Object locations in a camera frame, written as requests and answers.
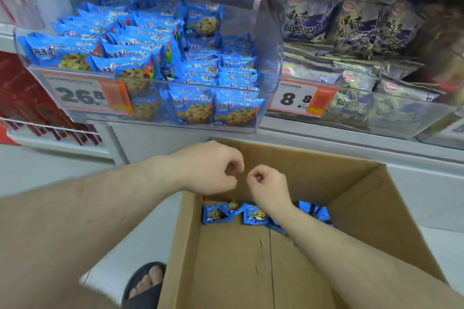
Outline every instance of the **acrylic display bin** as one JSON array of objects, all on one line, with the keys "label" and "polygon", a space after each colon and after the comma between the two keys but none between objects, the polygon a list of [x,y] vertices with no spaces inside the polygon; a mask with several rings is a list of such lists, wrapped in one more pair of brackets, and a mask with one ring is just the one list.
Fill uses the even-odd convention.
[{"label": "acrylic display bin", "polygon": [[[134,113],[132,113],[131,110],[120,110],[121,108],[114,110],[115,105],[118,106],[118,100],[119,104],[122,103],[119,97],[120,94],[114,94],[117,92],[116,89],[121,83],[123,85],[128,83],[124,82],[123,78],[115,78],[112,75],[101,72],[82,72],[64,68],[46,68],[32,65],[24,56],[24,50],[17,42],[18,54],[22,54],[22,59],[29,71],[49,92],[58,107],[63,109],[67,115],[76,122],[95,120],[102,122],[127,122],[144,125],[167,125],[194,129],[226,130],[244,133],[256,132],[264,116],[266,107],[275,92],[282,62],[283,46],[280,32],[272,19],[266,1],[187,1],[194,3],[215,2],[224,4],[225,11],[220,28],[220,33],[222,35],[241,36],[247,32],[251,33],[254,52],[257,56],[254,67],[258,71],[257,85],[259,91],[242,91],[240,89],[218,86],[180,84],[168,82],[166,80],[137,80],[131,78],[131,86],[143,88],[143,91],[137,93],[131,92],[129,88],[130,102],[132,109],[134,109]],[[19,34],[25,35],[29,31],[41,32],[40,30],[20,30]],[[67,86],[60,85],[58,80],[60,80],[62,84],[66,82]],[[83,85],[84,83],[87,84],[80,88],[78,83]],[[73,95],[70,97],[67,94],[69,92],[63,90],[63,88],[72,91]],[[180,107],[182,107],[182,101],[184,99],[177,96],[177,99],[174,100],[171,96],[173,91],[179,92],[179,89],[189,93],[189,95],[184,97],[187,99],[195,96],[192,95],[192,93],[199,93],[202,98],[206,98],[206,105],[198,103],[198,105],[193,106],[190,111],[188,111],[189,107],[184,107],[186,110],[183,111]],[[222,94],[225,93],[226,97],[231,98],[231,100],[219,102],[217,99],[218,91]],[[100,94],[97,95],[97,98],[93,96],[92,93]],[[119,99],[108,98],[108,96],[114,97],[114,95]],[[141,97],[147,98],[147,104],[145,106],[140,101]],[[262,103],[258,107],[255,107],[254,104],[250,104],[249,107],[241,105],[234,111],[233,108],[238,102],[234,100],[234,98],[242,99],[247,97],[253,97],[255,100],[262,99],[261,101],[255,101]],[[230,106],[231,109],[226,112],[226,115],[219,115],[216,108],[224,108],[224,106]]]},{"label": "acrylic display bin", "polygon": [[[312,81],[301,81],[321,85],[321,83]],[[339,92],[335,94],[320,118],[276,110],[268,110],[266,115],[382,136],[411,139],[457,110],[457,107],[450,105],[395,97],[373,91],[340,87],[338,90]],[[356,101],[361,102],[362,105],[355,105]]]}]

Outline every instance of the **white floor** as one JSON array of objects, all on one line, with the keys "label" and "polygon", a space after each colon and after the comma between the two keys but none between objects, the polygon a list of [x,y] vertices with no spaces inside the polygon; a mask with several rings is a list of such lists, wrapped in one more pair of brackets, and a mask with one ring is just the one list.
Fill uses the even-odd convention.
[{"label": "white floor", "polygon": [[[26,147],[0,145],[1,196],[71,177],[86,176],[112,168],[107,160],[46,154]],[[171,251],[180,195],[165,200],[85,274],[82,282],[105,292],[120,304],[125,285],[141,265],[149,261],[167,262]],[[449,283],[464,295],[464,233],[420,228]]]}]

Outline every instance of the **open cardboard box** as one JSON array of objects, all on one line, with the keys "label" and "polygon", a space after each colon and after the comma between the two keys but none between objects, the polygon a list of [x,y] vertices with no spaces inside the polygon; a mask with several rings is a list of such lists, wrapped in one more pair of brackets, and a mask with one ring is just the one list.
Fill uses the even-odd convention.
[{"label": "open cardboard box", "polygon": [[[253,202],[245,176],[259,164],[284,173],[293,201],[328,207],[334,227],[446,282],[386,166],[317,151],[231,140],[245,173],[210,201]],[[184,192],[159,309],[348,308],[287,236],[264,226],[203,225],[200,195]]]}]

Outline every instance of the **price label 8.8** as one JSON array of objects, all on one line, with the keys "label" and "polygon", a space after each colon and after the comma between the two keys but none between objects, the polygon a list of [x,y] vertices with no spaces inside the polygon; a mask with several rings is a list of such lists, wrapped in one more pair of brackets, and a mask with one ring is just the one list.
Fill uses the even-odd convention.
[{"label": "price label 8.8", "polygon": [[110,78],[74,75],[55,70],[39,70],[55,99],[69,110],[133,114],[124,82]]},{"label": "price label 8.8", "polygon": [[336,88],[281,78],[269,108],[320,118],[336,93]]}]

